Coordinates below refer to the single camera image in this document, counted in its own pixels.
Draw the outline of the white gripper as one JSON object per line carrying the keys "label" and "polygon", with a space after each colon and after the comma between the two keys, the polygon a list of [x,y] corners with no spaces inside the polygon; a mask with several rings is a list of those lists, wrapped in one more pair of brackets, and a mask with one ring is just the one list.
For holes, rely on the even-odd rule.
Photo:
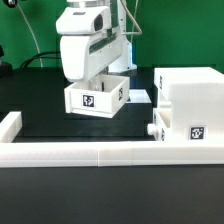
{"label": "white gripper", "polygon": [[[125,36],[112,27],[108,6],[67,7],[56,30],[62,35],[62,67],[69,82],[88,81],[122,55]],[[101,87],[105,91],[104,81]]]}

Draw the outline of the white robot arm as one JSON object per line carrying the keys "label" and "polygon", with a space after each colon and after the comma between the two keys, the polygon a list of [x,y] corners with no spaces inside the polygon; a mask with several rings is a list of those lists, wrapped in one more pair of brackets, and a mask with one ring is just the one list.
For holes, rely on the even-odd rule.
{"label": "white robot arm", "polygon": [[126,31],[125,0],[67,0],[56,21],[61,35],[63,72],[69,82],[83,82],[105,68],[110,73],[134,70]]}

